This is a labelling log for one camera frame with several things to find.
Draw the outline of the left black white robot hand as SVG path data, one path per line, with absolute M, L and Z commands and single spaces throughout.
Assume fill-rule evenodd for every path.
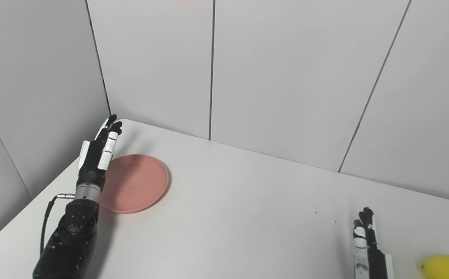
M 93 141 L 83 141 L 78 162 L 77 187 L 95 185 L 104 189 L 106 172 L 114 155 L 116 142 L 122 134 L 123 123 L 117 114 L 108 117 Z

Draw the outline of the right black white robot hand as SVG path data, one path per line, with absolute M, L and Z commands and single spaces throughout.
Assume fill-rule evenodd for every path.
M 354 278 L 394 279 L 392 257 L 378 246 L 375 215 L 371 208 L 364 207 L 354 220 Z

